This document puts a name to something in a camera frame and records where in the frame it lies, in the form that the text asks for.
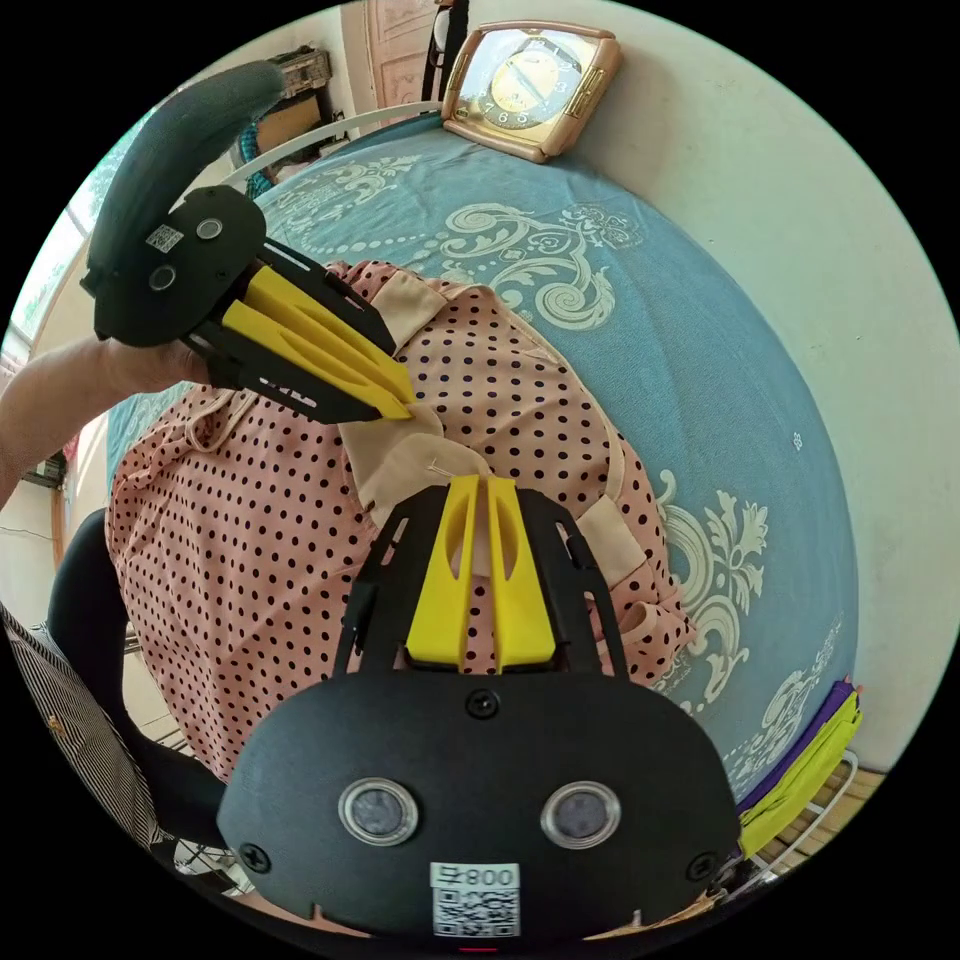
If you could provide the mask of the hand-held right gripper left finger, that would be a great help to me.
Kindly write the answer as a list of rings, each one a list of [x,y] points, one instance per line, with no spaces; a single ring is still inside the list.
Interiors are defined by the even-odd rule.
[[[406,639],[419,666],[461,666],[465,658],[479,481],[459,476],[427,490],[443,499]]]

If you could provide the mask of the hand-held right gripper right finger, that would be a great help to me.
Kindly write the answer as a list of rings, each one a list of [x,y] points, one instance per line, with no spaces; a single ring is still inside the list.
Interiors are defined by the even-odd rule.
[[[486,489],[496,667],[540,668],[553,660],[556,645],[517,488],[490,478]]]

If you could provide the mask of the person's left hand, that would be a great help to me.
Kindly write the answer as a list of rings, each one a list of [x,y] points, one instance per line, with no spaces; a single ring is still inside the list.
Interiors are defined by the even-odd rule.
[[[106,340],[98,347],[105,395],[114,401],[163,392],[179,383],[211,383],[204,359],[181,342],[136,348]]]

